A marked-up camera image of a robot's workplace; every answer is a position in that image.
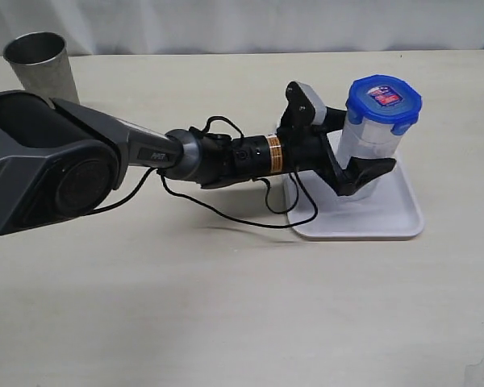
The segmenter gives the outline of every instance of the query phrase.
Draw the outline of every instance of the white tray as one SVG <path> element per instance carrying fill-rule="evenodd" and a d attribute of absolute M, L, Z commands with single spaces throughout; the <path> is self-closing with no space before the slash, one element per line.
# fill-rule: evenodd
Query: white tray
<path fill-rule="evenodd" d="M 334 149 L 338 136 L 330 135 Z M 301 172 L 299 176 L 319 207 L 318 217 L 307 224 L 294 227 L 308 239 L 411 239 L 423 231 L 424 218 L 416 201 L 411 183 L 398 153 L 393 171 L 382 176 L 373 193 L 358 201 L 337 197 L 315 173 Z M 284 175 L 286 208 L 295 200 L 294 183 Z M 311 204 L 304 193 L 288 214 L 289 223 L 309 218 Z"/>

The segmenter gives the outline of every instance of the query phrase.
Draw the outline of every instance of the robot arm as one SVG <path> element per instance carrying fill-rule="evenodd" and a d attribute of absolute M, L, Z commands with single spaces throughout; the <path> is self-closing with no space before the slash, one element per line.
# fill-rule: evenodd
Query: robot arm
<path fill-rule="evenodd" d="M 213 120 L 162 135 L 68 101 L 53 99 L 52 107 L 23 91 L 0 93 L 0 235 L 90 213 L 130 165 L 203 189 L 314 170 L 339 195 L 392 170 L 394 159 L 356 158 L 342 169 L 327 133 L 342 129 L 345 112 L 299 82 L 286 97 L 276 133 L 232 139 L 210 133 Z"/>

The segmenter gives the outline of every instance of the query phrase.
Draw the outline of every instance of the table surface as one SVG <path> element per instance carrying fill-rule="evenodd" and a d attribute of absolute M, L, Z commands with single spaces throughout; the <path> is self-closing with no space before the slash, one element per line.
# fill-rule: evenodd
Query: table surface
<path fill-rule="evenodd" d="M 462 385 L 484 356 L 484 51 L 72 66 L 83 105 L 162 132 L 223 114 L 267 134 L 289 81 L 342 108 L 359 77 L 406 79 L 424 106 L 400 149 L 426 228 L 411 241 L 307 242 L 230 223 L 151 179 L 110 213 L 0 237 L 0 386 Z M 0 90 L 16 88 L 0 58 Z M 285 222 L 267 215 L 257 183 L 172 187 Z"/>

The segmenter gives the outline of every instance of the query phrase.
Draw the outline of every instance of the label on lid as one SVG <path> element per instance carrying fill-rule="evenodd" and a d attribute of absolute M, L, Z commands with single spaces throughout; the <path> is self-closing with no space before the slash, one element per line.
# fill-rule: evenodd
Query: label on lid
<path fill-rule="evenodd" d="M 373 87 L 368 90 L 368 95 L 378 102 L 380 106 L 394 106 L 399 104 L 403 98 L 394 89 L 387 85 Z"/>

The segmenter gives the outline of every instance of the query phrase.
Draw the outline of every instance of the gold tape band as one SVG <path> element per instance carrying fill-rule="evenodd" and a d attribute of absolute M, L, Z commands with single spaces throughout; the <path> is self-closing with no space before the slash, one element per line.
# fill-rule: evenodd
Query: gold tape band
<path fill-rule="evenodd" d="M 283 170 L 282 143 L 276 135 L 266 137 L 271 153 L 271 173 L 280 173 Z"/>

